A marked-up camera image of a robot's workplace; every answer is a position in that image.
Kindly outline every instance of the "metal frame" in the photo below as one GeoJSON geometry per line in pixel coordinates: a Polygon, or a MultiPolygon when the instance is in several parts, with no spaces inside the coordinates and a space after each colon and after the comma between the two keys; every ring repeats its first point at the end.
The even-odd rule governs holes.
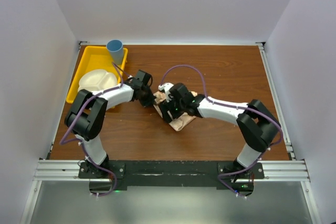
{"type": "MultiPolygon", "coordinates": [[[[89,46],[89,45],[106,45],[108,40],[96,40],[96,41],[79,41],[79,46],[89,46]]],[[[137,41],[125,41],[123,40],[125,45],[180,45],[180,46],[262,46],[263,42],[242,42],[238,40],[221,40],[216,42],[174,42],[174,41],[160,41],[160,42],[137,42],[137,41]]]]}
{"type": "MultiPolygon", "coordinates": [[[[80,41],[81,45],[89,45],[91,43],[87,41],[80,41]]],[[[307,206],[310,212],[312,222],[314,224],[320,224],[321,218],[318,212],[318,208],[315,199],[312,195],[310,187],[310,179],[306,163],[304,161],[297,161],[295,154],[289,139],[286,123],[282,114],[279,99],[275,89],[275,85],[270,73],[267,55],[262,43],[256,43],[259,47],[262,62],[265,67],[266,76],[269,82],[271,94],[275,104],[275,108],[278,114],[279,122],[282,125],[284,141],[287,152],[289,153],[291,161],[259,161],[263,165],[265,178],[255,179],[258,182],[301,182],[302,190],[307,202],[307,206]]],[[[108,179],[79,179],[79,166],[78,161],[66,161],[66,160],[40,160],[38,162],[36,173],[33,178],[33,184],[30,189],[26,207],[21,219],[21,224],[28,224],[33,216],[35,204],[38,198],[42,181],[108,181],[108,179]]],[[[239,179],[238,182],[246,182],[246,179],[239,179]]]]}
{"type": "MultiPolygon", "coordinates": [[[[71,77],[72,77],[72,75],[74,73],[74,70],[75,70],[75,67],[76,67],[76,62],[77,62],[77,59],[79,57],[80,47],[81,46],[82,46],[82,41],[78,42],[78,50],[77,50],[77,52],[74,53],[74,57],[73,57],[72,62],[71,62],[70,72],[69,72],[68,82],[67,82],[66,87],[69,87],[71,85],[71,77]]],[[[68,88],[65,88],[63,92],[64,92],[63,93],[63,97],[65,99],[65,97],[67,97],[68,88]]],[[[60,109],[59,113],[56,115],[56,117],[58,119],[58,122],[60,122],[61,117],[62,117],[62,109],[63,109],[63,107],[60,109]]],[[[49,155],[50,155],[51,151],[53,150],[52,147],[54,146],[57,130],[58,130],[58,123],[57,123],[57,126],[54,128],[54,132],[52,134],[52,142],[51,142],[51,146],[50,146],[49,152],[47,154],[47,158],[49,158],[49,155]]]]}

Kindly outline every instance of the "yellow tray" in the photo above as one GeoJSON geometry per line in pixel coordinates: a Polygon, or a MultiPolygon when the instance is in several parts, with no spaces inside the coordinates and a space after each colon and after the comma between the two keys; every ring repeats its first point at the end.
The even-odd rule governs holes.
{"type": "MultiPolygon", "coordinates": [[[[127,62],[127,48],[124,48],[124,59],[121,65],[118,65],[122,70],[125,69],[125,64],[127,62]]],[[[79,62],[75,77],[71,83],[66,101],[67,103],[73,103],[74,99],[78,93],[79,80],[82,76],[95,69],[104,69],[107,72],[115,74],[118,78],[118,83],[121,79],[112,65],[113,59],[110,53],[107,51],[106,47],[99,46],[87,46],[83,52],[82,58],[79,62]]]]}

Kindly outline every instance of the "wooden table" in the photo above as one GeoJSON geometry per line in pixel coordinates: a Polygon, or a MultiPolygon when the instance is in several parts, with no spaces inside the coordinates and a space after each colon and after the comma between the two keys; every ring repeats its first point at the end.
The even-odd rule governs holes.
{"type": "MultiPolygon", "coordinates": [[[[168,68],[190,64],[203,73],[209,96],[233,102],[260,99],[276,114],[257,46],[125,47],[129,50],[125,71],[136,74],[142,69],[150,73],[154,79],[153,92],[168,68]]],[[[77,65],[84,48],[80,49],[77,65]]],[[[182,82],[189,90],[203,93],[201,79],[191,69],[175,69],[165,81],[182,82]]],[[[83,159],[77,143],[59,145],[67,129],[64,117],[69,108],[66,103],[50,159],[83,159]]],[[[175,132],[153,107],[143,108],[138,101],[108,111],[100,136],[110,159],[123,160],[234,160],[245,144],[237,126],[215,119],[196,118],[182,131],[175,132]]],[[[288,160],[284,143],[273,147],[263,159],[288,160]]]]}

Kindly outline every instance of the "black mounting plate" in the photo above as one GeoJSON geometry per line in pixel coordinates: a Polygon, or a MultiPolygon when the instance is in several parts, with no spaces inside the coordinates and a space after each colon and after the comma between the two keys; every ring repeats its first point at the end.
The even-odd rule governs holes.
{"type": "MultiPolygon", "coordinates": [[[[216,187],[227,189],[217,179],[227,169],[232,170],[232,161],[109,161],[111,170],[116,174],[116,190],[127,190],[128,186],[171,186],[171,187],[216,187]]],[[[251,172],[254,179],[264,178],[261,163],[257,163],[251,172]]],[[[94,174],[79,171],[79,178],[96,178],[94,174]]],[[[253,183],[232,182],[234,176],[224,179],[234,189],[250,191],[253,183]]],[[[249,179],[250,174],[239,178],[249,179]]],[[[90,182],[90,190],[108,190],[109,182],[90,182]]]]}

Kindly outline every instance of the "white enclosure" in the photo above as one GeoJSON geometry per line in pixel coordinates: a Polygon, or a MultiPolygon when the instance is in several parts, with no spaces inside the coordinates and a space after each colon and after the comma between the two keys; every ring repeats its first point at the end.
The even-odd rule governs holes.
{"type": "Polygon", "coordinates": [[[297,158],[323,223],[332,179],[335,0],[0,0],[0,222],[18,223],[58,126],[78,41],[254,44],[266,41],[297,158]]]}

